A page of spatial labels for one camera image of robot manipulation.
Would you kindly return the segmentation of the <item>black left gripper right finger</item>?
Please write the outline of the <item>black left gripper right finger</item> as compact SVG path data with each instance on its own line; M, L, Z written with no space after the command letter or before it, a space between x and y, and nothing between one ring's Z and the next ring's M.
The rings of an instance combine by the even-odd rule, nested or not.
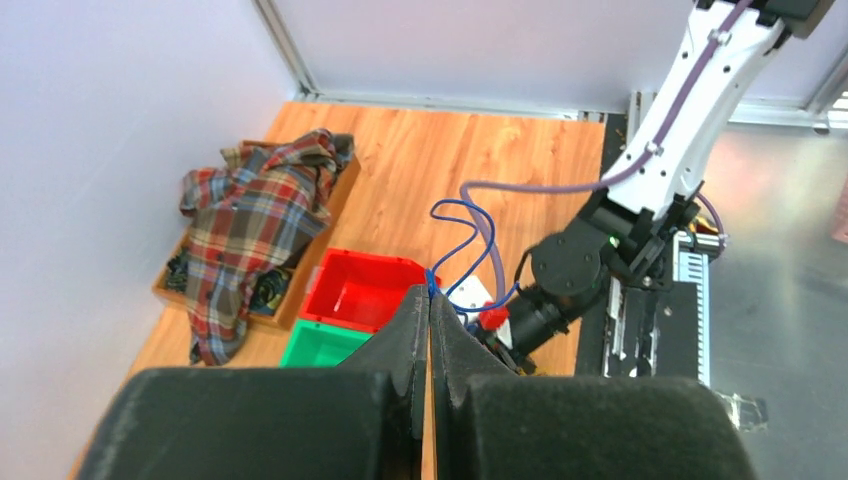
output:
M439 479L752 479L718 398L681 378L520 376L429 300Z

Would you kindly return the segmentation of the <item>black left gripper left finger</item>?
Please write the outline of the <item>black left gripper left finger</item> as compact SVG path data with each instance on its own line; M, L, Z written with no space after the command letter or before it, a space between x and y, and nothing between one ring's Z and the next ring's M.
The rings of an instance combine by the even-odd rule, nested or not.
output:
M113 400L81 479L417 479L430 296L335 367L156 368Z

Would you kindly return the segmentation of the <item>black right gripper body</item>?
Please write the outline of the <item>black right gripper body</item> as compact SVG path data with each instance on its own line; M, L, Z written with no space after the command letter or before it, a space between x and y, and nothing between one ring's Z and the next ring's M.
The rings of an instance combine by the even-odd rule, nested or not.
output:
M492 355L519 375L539 375L531 354L597 304L597 292L557 297L536 285L503 306L488 302L465 329Z

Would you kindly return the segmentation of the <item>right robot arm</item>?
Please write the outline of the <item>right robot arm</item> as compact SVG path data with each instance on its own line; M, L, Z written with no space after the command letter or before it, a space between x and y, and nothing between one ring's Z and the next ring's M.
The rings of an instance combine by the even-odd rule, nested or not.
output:
M650 375L658 327L641 322L625 347L621 310L631 289L670 285L677 235L703 206L709 154L744 93L791 38L805 39L828 1L698 1L669 73L611 167L582 186L587 202L561 231L530 246L520 266L532 283L506 290L470 332L508 368L531 373L539 347L587 311L607 308L603 358L615 371Z

